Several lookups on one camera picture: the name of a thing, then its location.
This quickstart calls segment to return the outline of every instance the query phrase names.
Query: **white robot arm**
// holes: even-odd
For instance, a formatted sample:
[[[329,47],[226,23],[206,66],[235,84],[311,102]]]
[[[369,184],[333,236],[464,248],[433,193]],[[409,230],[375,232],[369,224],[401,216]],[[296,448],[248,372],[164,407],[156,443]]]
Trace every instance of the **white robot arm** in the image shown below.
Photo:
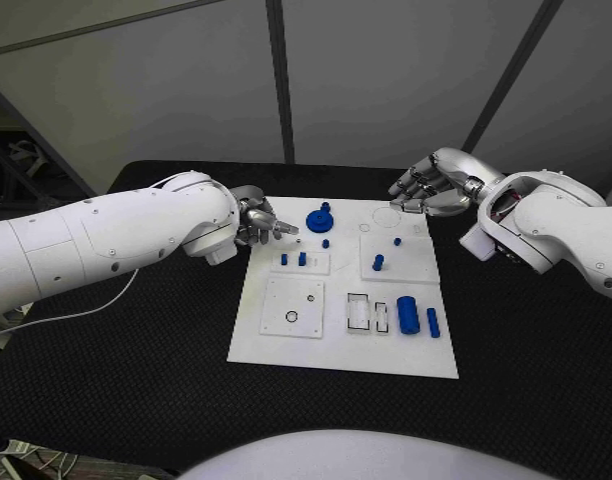
[[[505,177],[467,153],[441,148],[408,169],[389,194],[392,208],[431,216],[479,204],[477,223],[460,239],[479,260],[497,251],[544,273],[565,259],[612,298],[612,207],[562,172]]]
[[[234,242],[267,242],[277,221],[262,191],[229,191],[187,172],[161,188],[87,199],[0,222],[0,313],[150,265],[182,247],[210,265],[236,254]]]

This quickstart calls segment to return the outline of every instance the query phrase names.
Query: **black table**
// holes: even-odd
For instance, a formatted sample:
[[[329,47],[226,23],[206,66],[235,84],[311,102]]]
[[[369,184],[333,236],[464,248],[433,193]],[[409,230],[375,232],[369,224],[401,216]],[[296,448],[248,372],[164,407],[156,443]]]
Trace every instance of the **black table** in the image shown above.
[[[386,199],[399,172],[141,161],[111,191],[193,168],[275,196]],[[262,437],[319,428],[420,436],[559,478],[612,479],[612,300],[562,262],[544,276],[457,244],[471,213],[428,219],[460,380],[228,363],[248,251],[216,267],[183,252],[144,268],[88,317],[16,334],[0,356],[0,434],[182,469]],[[84,311],[128,275],[39,302]]]

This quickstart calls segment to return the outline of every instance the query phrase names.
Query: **white board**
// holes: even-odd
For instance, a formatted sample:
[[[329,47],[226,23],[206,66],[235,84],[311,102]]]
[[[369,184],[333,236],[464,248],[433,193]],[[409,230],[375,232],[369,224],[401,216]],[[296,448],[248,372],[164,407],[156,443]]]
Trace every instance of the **white board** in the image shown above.
[[[306,215],[320,208],[323,201],[330,204],[334,225],[329,232],[319,234],[306,228]],[[270,239],[267,245],[257,245],[252,248],[226,360],[239,363],[458,378],[440,283],[399,281],[408,278],[405,276],[408,270],[398,277],[394,273],[394,264],[401,262],[392,260],[401,250],[394,251],[392,255],[388,254],[391,255],[388,273],[392,278],[386,281],[362,278],[363,265],[372,264],[372,259],[371,262],[362,262],[359,259],[360,237],[371,235],[376,237],[375,241],[382,242],[399,237],[407,247],[417,243],[427,246],[425,217],[398,214],[388,209],[386,202],[371,200],[270,197],[270,203],[278,219],[296,225],[300,233],[296,236],[284,235],[281,240]],[[323,239],[330,242],[327,249],[321,247]],[[307,273],[309,269],[304,269],[304,273],[294,273],[298,269],[290,269],[288,272],[278,271],[278,266],[274,264],[275,258],[287,253],[288,263],[296,262],[300,252],[329,254],[327,274]],[[424,271],[434,272],[434,256],[425,255],[424,258],[425,262],[433,262],[433,268],[425,265]],[[324,304],[320,338],[260,333],[268,282],[277,281],[280,284],[280,280],[285,279],[321,282]],[[368,295],[369,333],[347,331],[349,293]],[[402,335],[399,332],[396,299],[402,296],[415,298],[421,324],[421,332],[417,335]],[[389,326],[386,335],[375,331],[375,303],[385,303],[386,306]],[[435,309],[438,319],[440,338],[437,339],[431,338],[428,333],[425,309],[430,307]]]

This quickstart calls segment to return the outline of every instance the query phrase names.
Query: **black cloth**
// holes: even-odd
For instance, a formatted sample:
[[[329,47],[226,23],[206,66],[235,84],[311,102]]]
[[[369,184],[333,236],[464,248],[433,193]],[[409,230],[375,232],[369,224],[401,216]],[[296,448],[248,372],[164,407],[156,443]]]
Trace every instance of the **black cloth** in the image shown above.
[[[270,195],[386,199],[398,171],[141,161],[112,191],[193,168]],[[568,479],[612,479],[612,300],[561,262],[479,262],[473,214],[430,218],[460,379],[226,362],[249,252],[216,267],[177,251],[120,301],[14,335],[0,355],[0,435],[186,468],[298,430],[350,428],[471,448]],[[29,320],[99,306],[128,275],[36,303]]]

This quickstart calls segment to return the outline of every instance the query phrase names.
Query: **blue cylinder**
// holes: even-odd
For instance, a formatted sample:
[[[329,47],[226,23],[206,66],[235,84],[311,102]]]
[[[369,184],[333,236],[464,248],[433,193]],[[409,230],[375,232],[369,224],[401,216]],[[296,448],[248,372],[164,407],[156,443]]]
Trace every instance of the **blue cylinder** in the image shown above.
[[[414,297],[396,299],[396,316],[399,317],[399,331],[405,335],[414,335],[421,331],[418,326],[417,302]]]
[[[435,309],[427,308],[425,309],[425,316],[428,317],[428,330],[431,332],[431,337],[440,337],[440,328],[438,328],[438,319],[435,318]]]
[[[324,233],[330,230],[334,219],[330,214],[330,204],[323,202],[320,210],[313,210],[306,216],[306,227],[314,233]]]
[[[382,261],[383,261],[383,260],[385,260],[385,257],[383,257],[381,254],[378,254],[378,255],[375,256],[375,260],[373,260],[373,270],[375,270],[376,272],[381,271]]]

